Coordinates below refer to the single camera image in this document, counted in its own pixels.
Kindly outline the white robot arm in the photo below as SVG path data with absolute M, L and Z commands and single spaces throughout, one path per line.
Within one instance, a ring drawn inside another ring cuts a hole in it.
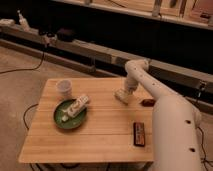
M 147 60 L 125 64 L 125 90 L 141 84 L 155 99 L 152 113 L 155 171 L 202 171 L 196 126 L 200 111 L 187 99 L 147 73 Z

